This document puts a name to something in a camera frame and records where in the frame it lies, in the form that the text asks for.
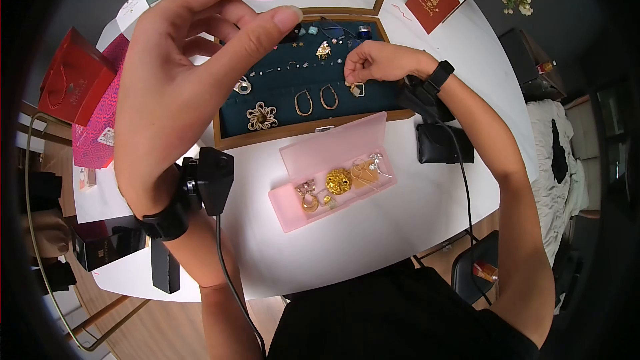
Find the box lid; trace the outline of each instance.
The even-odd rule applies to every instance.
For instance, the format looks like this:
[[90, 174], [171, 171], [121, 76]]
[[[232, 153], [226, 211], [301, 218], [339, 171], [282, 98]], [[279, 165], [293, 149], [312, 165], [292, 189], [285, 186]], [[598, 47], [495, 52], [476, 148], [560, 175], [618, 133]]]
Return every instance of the box lid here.
[[302, 180], [382, 147], [386, 121], [386, 112], [372, 114], [280, 148], [289, 178]]

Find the hand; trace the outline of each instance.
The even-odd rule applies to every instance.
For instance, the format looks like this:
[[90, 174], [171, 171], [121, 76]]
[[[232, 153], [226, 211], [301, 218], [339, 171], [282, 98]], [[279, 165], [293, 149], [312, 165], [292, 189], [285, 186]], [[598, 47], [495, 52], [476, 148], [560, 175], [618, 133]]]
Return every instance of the hand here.
[[425, 79], [438, 61], [427, 52], [380, 41], [364, 41], [344, 61], [344, 80], [350, 84], [367, 80], [397, 81], [405, 75]]
[[[258, 15], [241, 0], [163, 0], [140, 17], [122, 71], [114, 148], [118, 188], [137, 216], [164, 209], [177, 177], [169, 167], [240, 77], [301, 19], [297, 7]], [[194, 66], [196, 54], [211, 58]]]

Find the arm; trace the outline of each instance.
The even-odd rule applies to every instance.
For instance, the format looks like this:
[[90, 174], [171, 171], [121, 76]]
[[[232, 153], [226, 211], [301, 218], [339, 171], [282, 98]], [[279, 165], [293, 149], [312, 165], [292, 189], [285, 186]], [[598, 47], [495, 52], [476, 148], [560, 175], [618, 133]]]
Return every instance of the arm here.
[[[424, 79], [437, 64], [419, 50], [365, 42], [349, 54], [345, 77], [348, 82], [398, 80], [406, 74]], [[553, 319], [554, 280], [518, 145], [500, 116], [457, 76], [449, 77], [438, 96], [500, 186], [500, 298], [490, 309], [540, 347]]]
[[[163, 0], [140, 17], [124, 61], [114, 147], [118, 188], [138, 218], [166, 207], [178, 178], [172, 164], [202, 136], [247, 69], [300, 19], [295, 7], [258, 15], [241, 0]], [[226, 45], [197, 36], [201, 32]], [[189, 57], [196, 54], [211, 58], [194, 66]], [[185, 234], [165, 244], [200, 285], [210, 355], [260, 358], [258, 341], [222, 273], [215, 228], [201, 211], [190, 216]], [[222, 246], [231, 280], [243, 297], [224, 236]]]

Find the gray wall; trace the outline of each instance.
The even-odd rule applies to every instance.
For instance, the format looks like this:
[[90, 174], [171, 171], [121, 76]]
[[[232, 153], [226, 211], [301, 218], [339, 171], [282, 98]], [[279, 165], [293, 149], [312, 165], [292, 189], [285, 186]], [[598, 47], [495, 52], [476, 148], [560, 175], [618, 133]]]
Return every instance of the gray wall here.
[[29, 72], [22, 98], [37, 106], [40, 84], [60, 41], [75, 27], [91, 44], [96, 44], [104, 26], [117, 15], [126, 0], [62, 0], [46, 29], [42, 46]]
[[501, 0], [474, 0], [496, 35], [511, 28], [525, 30], [558, 62], [568, 91], [579, 89], [584, 76], [576, 61], [604, 27], [604, 12], [596, 0], [532, 0], [533, 14], [502, 12]]

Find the dark green velvet lining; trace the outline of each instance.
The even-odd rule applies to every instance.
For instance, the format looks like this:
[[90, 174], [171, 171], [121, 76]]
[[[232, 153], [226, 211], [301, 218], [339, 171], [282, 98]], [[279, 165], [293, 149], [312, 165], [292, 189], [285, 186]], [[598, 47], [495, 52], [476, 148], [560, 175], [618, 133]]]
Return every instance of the dark green velvet lining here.
[[[308, 28], [314, 24], [318, 25], [303, 23], [302, 26], [308, 31]], [[382, 41], [375, 23], [341, 22], [339, 24], [354, 34], [357, 33], [359, 25], [369, 25], [373, 39]], [[246, 116], [246, 111], [255, 108], [259, 101], [263, 101], [267, 107], [276, 108], [275, 118], [278, 120], [278, 126], [400, 109], [396, 104], [397, 84], [395, 82], [369, 81], [365, 84], [365, 95], [361, 98], [355, 98], [349, 92], [349, 88], [344, 84], [343, 71], [344, 60], [349, 52], [347, 40], [348, 38], [345, 37], [342, 44], [333, 44], [331, 39], [319, 30], [317, 35], [306, 33], [300, 36], [298, 42], [304, 43], [302, 47], [293, 47], [292, 44], [287, 43], [272, 50], [247, 72], [246, 77], [252, 85], [251, 92], [241, 95], [232, 91], [220, 109], [222, 138], [252, 132], [247, 128], [249, 118]], [[318, 60], [316, 50], [323, 41], [327, 41], [331, 47], [331, 56], [326, 60]], [[305, 62], [308, 62], [306, 68], [303, 67]], [[252, 71], [255, 71], [255, 76], [250, 76]], [[327, 84], [331, 84], [338, 95], [338, 106], [334, 110], [325, 109], [320, 102], [320, 89]], [[313, 100], [314, 110], [310, 115], [303, 117], [296, 112], [294, 97], [304, 89], [309, 92]], [[335, 100], [330, 88], [325, 88], [323, 97], [325, 104], [332, 107]], [[309, 111], [309, 100], [306, 94], [299, 95], [298, 106], [302, 113]]]

